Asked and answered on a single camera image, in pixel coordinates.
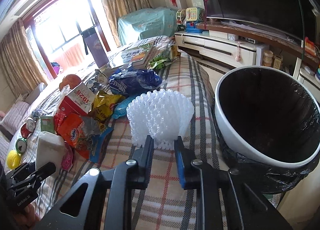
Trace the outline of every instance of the black plastic liner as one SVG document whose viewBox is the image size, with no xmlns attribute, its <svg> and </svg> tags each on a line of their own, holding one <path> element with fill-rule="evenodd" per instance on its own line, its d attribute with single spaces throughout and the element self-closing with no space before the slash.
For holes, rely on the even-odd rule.
<svg viewBox="0 0 320 230">
<path fill-rule="evenodd" d="M 309 94 L 293 79 L 273 70 L 239 71 L 227 76 L 219 90 L 222 110 L 234 129 L 250 145 L 273 159 L 298 162 L 310 157 L 320 140 L 320 115 Z M 249 159 L 225 143 L 214 106 L 212 116 L 224 161 L 262 193 L 278 194 L 293 189 L 319 163 L 320 153 L 298 169 Z"/>
<path fill-rule="evenodd" d="M 252 147 L 288 163 L 309 158 L 320 142 L 320 114 L 308 92 L 272 69 L 244 68 L 219 88 L 222 111 Z"/>
</svg>

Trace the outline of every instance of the trash can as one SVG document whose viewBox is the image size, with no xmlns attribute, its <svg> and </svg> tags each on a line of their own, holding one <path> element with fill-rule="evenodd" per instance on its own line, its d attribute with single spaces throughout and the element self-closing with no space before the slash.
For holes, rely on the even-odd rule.
<svg viewBox="0 0 320 230">
<path fill-rule="evenodd" d="M 217 84 L 214 116 L 229 166 L 255 167 L 253 181 L 276 175 L 275 188 L 270 185 L 272 191 L 265 188 L 265 193 L 291 189 L 319 162 L 318 103 L 282 71 L 265 66 L 231 70 Z"/>
</svg>

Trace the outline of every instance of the blue plastic package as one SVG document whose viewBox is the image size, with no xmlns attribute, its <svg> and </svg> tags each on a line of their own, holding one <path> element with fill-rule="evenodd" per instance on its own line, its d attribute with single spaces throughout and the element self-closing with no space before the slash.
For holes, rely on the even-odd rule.
<svg viewBox="0 0 320 230">
<path fill-rule="evenodd" d="M 123 117 L 127 115 L 127 107 L 135 99 L 139 94 L 129 96 L 127 99 L 124 99 L 122 102 L 118 103 L 113 111 L 112 118 L 118 119 L 119 117 Z"/>
<path fill-rule="evenodd" d="M 119 68 L 109 78 L 113 94 L 137 95 L 157 89 L 162 79 L 152 69 Z"/>
</svg>

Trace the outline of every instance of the yellow toy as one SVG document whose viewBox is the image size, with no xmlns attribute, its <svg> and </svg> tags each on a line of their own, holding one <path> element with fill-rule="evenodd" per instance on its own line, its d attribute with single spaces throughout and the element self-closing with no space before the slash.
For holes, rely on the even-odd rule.
<svg viewBox="0 0 320 230">
<path fill-rule="evenodd" d="M 20 164 L 20 154 L 15 150 L 11 150 L 7 156 L 7 165 L 9 169 L 15 169 Z"/>
</svg>

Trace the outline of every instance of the plaid bedsheet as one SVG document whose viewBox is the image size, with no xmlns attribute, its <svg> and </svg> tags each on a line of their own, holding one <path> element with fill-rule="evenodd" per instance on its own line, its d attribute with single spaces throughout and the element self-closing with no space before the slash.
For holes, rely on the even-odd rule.
<svg viewBox="0 0 320 230">
<path fill-rule="evenodd" d="M 173 43 L 168 37 L 162 36 L 142 40 L 129 47 L 151 40 L 155 40 L 155 45 L 163 47 Z M 77 74 L 83 81 L 87 81 L 94 74 L 95 68 L 96 65 L 93 63 L 78 70 Z M 185 146 L 194 150 L 197 158 L 207 161 L 214 168 L 226 170 L 228 167 L 221 158 L 212 122 L 211 105 L 214 92 L 208 74 L 192 57 L 182 51 L 181 57 L 161 69 L 159 75 L 163 80 L 167 80 L 167 84 L 163 86 L 164 89 L 179 91 L 188 97 L 195 107 L 190 127 L 183 137 Z M 39 108 L 47 112 L 56 109 L 60 94 L 58 86 L 59 83 L 56 82 L 56 85 L 53 83 L 47 87 L 48 90 L 44 92 L 43 99 L 38 104 Z M 100 167 L 75 153 L 70 172 L 60 170 L 56 178 L 48 177 L 43 181 L 38 191 L 39 197 L 35 200 L 36 212 L 41 218 L 89 169 L 95 167 L 99 167 L 100 170 L 111 169 L 132 156 L 135 147 L 131 143 L 131 131 L 127 118 L 111 119 L 108 125 L 114 130 L 104 150 L 105 158 Z M 35 132 L 28 138 L 28 150 L 23 156 L 23 161 L 30 162 L 36 159 L 36 140 L 39 132 L 40 123 L 38 122 Z M 19 137 L 21 135 L 17 132 L 9 150 L 14 149 L 15 141 Z M 136 190 L 133 195 L 132 229 L 194 229 L 195 222 L 195 191 L 184 191 L 180 187 L 174 152 L 155 149 L 148 188 L 145 191 Z"/>
</svg>

